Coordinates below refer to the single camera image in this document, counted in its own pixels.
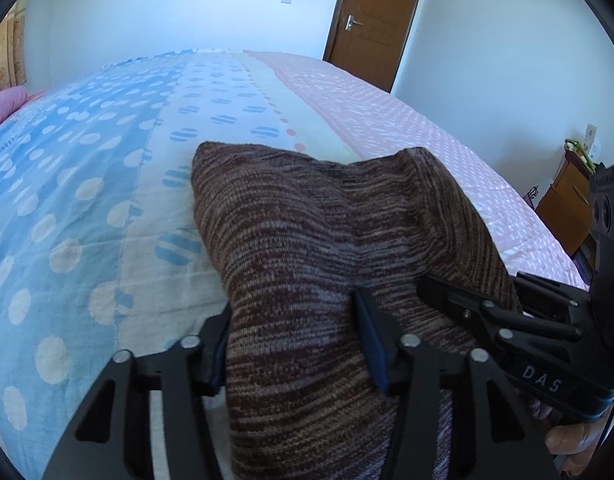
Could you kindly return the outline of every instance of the finger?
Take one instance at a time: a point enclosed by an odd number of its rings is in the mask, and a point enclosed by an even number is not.
[[[562,466],[562,471],[569,473],[571,476],[580,476],[589,465],[595,448],[595,446],[592,446],[591,449],[568,457]]]
[[[600,438],[600,432],[595,431],[593,424],[573,424],[571,426],[556,426],[547,432],[545,444],[551,454],[573,455],[588,449],[594,444],[594,439]]]
[[[538,412],[538,420],[545,420],[551,412],[553,408],[551,406],[546,405],[545,403],[540,404],[540,411]]]

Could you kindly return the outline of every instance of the bed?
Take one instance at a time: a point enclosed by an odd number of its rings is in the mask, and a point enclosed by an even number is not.
[[[337,162],[424,146],[484,218],[510,273],[584,287],[529,206],[471,150],[330,64],[188,50],[107,66],[0,127],[0,445],[27,480],[41,478],[116,349],[162,351],[224,306],[192,218],[190,165],[204,140]],[[211,408],[228,478],[224,400]],[[163,466],[156,475],[166,478]]]

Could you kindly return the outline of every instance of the drawer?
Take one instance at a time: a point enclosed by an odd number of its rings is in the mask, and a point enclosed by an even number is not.
[[[587,227],[553,186],[538,203],[536,213],[560,242],[565,253],[573,256],[587,236]]]
[[[565,164],[554,182],[554,188],[574,214],[588,229],[591,228],[589,181],[573,164]]]

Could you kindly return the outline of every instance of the curtain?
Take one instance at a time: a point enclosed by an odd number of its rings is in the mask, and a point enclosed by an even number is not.
[[[0,24],[0,90],[26,83],[24,15],[27,0],[18,0]]]

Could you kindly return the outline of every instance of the striped knitted fabric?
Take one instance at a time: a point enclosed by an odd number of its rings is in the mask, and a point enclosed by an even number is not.
[[[420,301],[423,274],[518,308],[487,227],[423,148],[345,166],[206,142],[192,185],[196,224],[233,309],[226,389],[241,479],[380,475],[396,403],[368,375],[354,288],[448,351],[474,341]],[[443,412],[438,478],[448,465],[447,396]]]

